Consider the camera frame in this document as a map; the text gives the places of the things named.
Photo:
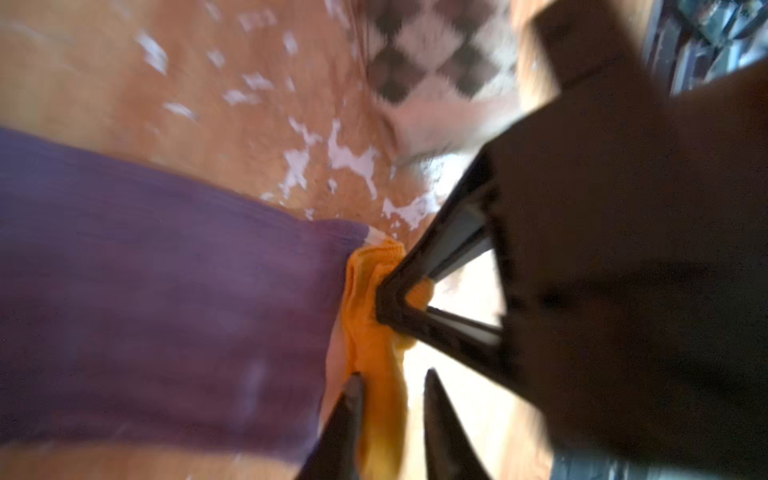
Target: white paint splatter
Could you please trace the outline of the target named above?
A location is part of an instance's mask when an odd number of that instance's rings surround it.
[[[283,45],[286,46],[288,55],[295,55],[299,51],[299,44],[296,43],[296,37],[293,36],[291,31],[283,33]]]
[[[240,90],[229,90],[227,93],[222,95],[222,97],[230,105],[237,105],[237,104],[255,105],[261,101],[258,95],[244,94]]]
[[[192,110],[190,110],[189,108],[185,107],[182,104],[166,103],[165,105],[163,105],[163,108],[173,113],[174,115],[187,117],[190,120],[197,120],[197,115]]]
[[[369,147],[364,154],[359,157],[356,156],[348,147],[339,146],[337,138],[340,129],[341,121],[338,118],[333,119],[333,129],[331,130],[330,137],[328,137],[328,158],[330,159],[331,168],[339,170],[348,167],[351,171],[363,177],[368,185],[368,190],[371,192],[371,200],[375,200],[378,194],[376,192],[376,185],[373,184],[373,160],[379,156],[379,151],[374,147]]]
[[[112,5],[112,8],[120,15],[120,17],[127,21],[131,20],[131,10],[128,9],[127,6],[122,2],[122,0],[111,0],[110,4]]]
[[[248,84],[251,90],[272,90],[275,86],[271,81],[261,76],[261,73],[252,73],[243,75],[243,80]]]
[[[25,23],[21,23],[21,22],[8,23],[8,22],[0,21],[0,29],[15,31],[16,33],[20,33],[29,38],[33,38],[34,40],[46,40],[45,35],[43,35],[38,31],[32,30],[32,28],[30,28],[29,25],[26,25]]]
[[[283,156],[285,157],[286,162],[288,162],[288,171],[286,173],[286,179],[278,186],[283,191],[283,196],[288,198],[290,189],[296,185],[301,185],[301,187],[306,190],[304,171],[310,162],[310,148],[307,147],[302,151],[284,151]]]
[[[265,8],[261,12],[246,12],[237,16],[237,21],[240,22],[240,26],[243,27],[245,32],[249,32],[254,28],[271,27],[277,24],[277,17],[268,8]]]
[[[222,68],[224,64],[227,63],[227,59],[224,57],[224,54],[218,50],[211,50],[207,53],[207,55],[210,63],[216,65],[216,68]]]
[[[318,134],[311,133],[305,124],[300,124],[296,121],[295,118],[288,117],[288,123],[290,123],[290,126],[296,133],[301,134],[301,136],[304,137],[304,141],[306,142],[307,146],[311,147],[317,142],[323,141],[323,137],[320,137]]]
[[[477,156],[479,148],[470,151],[459,151],[432,157],[414,165],[427,179],[427,190],[433,192],[438,199],[445,199],[456,186],[467,167]]]
[[[382,232],[377,228],[368,227],[368,235],[366,235],[366,239],[365,239],[366,245],[376,247],[386,242],[386,239],[387,239],[386,233]]]
[[[437,197],[435,197],[433,192],[427,192],[405,207],[395,207],[389,198],[385,198],[382,214],[388,219],[392,214],[398,214],[413,231],[427,215],[433,214],[438,210],[440,210],[440,205],[437,202]]]
[[[344,28],[349,29],[349,19],[346,17],[344,2],[342,2],[342,0],[325,0],[325,2],[328,16],[331,19],[338,18],[339,22],[341,22],[341,25]]]
[[[144,61],[149,65],[152,65],[155,70],[159,71],[163,75],[167,75],[168,72],[168,54],[158,44],[154,38],[147,35],[147,32],[140,31],[136,38],[134,38],[139,45],[144,47]]]
[[[218,23],[221,20],[221,10],[213,2],[205,2],[205,9],[208,10],[208,15]]]

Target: checkered rug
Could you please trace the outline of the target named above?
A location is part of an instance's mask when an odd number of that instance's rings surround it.
[[[381,101],[470,101],[517,88],[510,0],[362,1],[369,83]]]

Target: dark object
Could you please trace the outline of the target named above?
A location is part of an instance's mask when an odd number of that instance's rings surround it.
[[[434,369],[424,381],[424,443],[428,480],[489,480]]]
[[[357,480],[357,446],[362,429],[365,382],[353,373],[344,384],[323,436],[296,480]]]
[[[765,478],[768,63],[665,101],[616,24],[581,0],[535,19],[560,97],[486,145],[377,317],[533,402],[564,449]],[[408,306],[490,247],[501,327]]]
[[[0,443],[303,461],[367,233],[0,130]]]

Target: orange cloth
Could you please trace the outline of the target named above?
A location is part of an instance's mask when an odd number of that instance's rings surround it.
[[[366,383],[358,465],[362,480],[396,480],[402,464],[408,399],[403,354],[415,340],[376,321],[376,288],[406,256],[402,243],[387,238],[361,247],[346,265],[341,322],[346,340],[346,374]],[[434,283],[424,280],[406,300],[426,309]]]

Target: floor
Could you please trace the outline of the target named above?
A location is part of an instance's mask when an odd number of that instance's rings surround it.
[[[549,2],[511,3],[526,111],[557,93],[525,27]],[[652,3],[614,0],[638,46]],[[351,18],[343,0],[7,0],[0,3],[0,124],[150,163],[299,218],[358,220],[413,247],[468,159],[394,166],[391,138],[369,103]],[[492,258],[472,265],[441,284],[434,302],[454,311],[468,306],[468,316],[492,321],[503,309],[485,283]],[[417,346],[406,357],[416,394],[404,478],[424,478],[418,392],[430,365],[450,372],[442,374],[446,388],[495,478],[548,477],[551,453],[535,410]],[[478,392],[492,408],[477,409]],[[248,455],[124,446],[11,447],[0,451],[0,465],[0,478],[13,479],[296,472]]]

